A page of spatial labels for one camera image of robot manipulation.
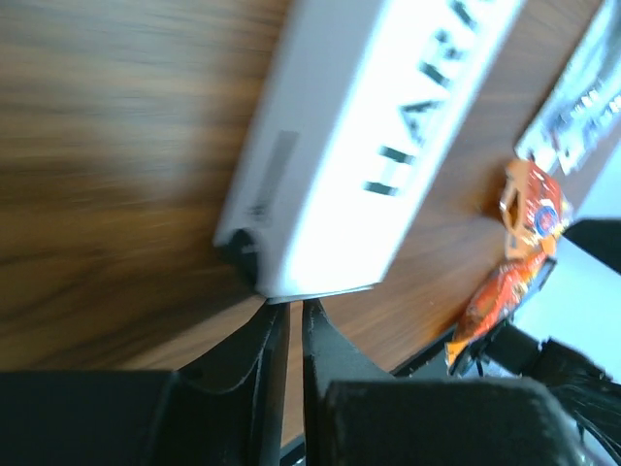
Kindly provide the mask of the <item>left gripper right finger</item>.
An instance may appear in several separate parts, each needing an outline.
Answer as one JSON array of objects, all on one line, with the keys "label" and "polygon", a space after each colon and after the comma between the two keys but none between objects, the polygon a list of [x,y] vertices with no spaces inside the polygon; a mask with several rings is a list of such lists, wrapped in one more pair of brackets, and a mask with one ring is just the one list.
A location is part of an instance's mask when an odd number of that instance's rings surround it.
[{"label": "left gripper right finger", "polygon": [[307,300],[302,317],[309,465],[599,465],[559,402],[529,379],[395,378]]}]

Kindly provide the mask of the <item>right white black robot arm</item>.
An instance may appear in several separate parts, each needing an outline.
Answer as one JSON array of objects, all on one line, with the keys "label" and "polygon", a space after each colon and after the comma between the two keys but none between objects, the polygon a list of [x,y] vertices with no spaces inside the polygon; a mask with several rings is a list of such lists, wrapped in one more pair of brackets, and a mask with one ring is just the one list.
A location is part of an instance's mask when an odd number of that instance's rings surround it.
[{"label": "right white black robot arm", "polygon": [[620,463],[620,384],[587,356],[553,339],[539,343],[504,320],[468,345],[463,358],[478,369],[487,359],[545,385],[575,420],[579,438],[589,432]]}]

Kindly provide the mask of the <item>white Harry's razor box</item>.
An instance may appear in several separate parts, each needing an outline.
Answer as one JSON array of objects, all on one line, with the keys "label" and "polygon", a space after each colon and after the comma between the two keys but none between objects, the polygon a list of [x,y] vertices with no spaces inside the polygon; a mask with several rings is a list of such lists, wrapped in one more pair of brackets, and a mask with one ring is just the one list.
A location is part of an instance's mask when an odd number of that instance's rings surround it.
[{"label": "white Harry's razor box", "polygon": [[278,303],[387,274],[519,1],[295,1],[213,242]]}]

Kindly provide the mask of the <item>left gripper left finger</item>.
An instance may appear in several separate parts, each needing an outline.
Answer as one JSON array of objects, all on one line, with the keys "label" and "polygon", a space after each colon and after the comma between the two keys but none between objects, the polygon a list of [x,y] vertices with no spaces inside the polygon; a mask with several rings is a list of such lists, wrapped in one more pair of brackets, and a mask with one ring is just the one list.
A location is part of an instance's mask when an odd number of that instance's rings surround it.
[{"label": "left gripper left finger", "polygon": [[276,465],[290,313],[263,305],[178,370],[1,376],[5,465]]}]

